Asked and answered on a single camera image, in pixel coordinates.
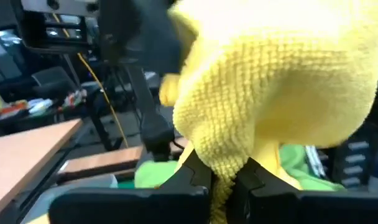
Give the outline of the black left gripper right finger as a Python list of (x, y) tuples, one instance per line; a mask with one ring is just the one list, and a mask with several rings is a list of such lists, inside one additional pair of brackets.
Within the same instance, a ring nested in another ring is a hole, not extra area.
[(229, 197), (232, 224), (298, 224), (298, 189), (249, 159), (237, 173)]

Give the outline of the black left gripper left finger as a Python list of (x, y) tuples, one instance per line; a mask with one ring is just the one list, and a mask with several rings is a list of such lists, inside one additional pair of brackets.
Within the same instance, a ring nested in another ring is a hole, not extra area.
[(212, 173), (192, 152), (184, 164), (160, 186), (161, 222), (164, 224), (202, 224), (210, 220)]

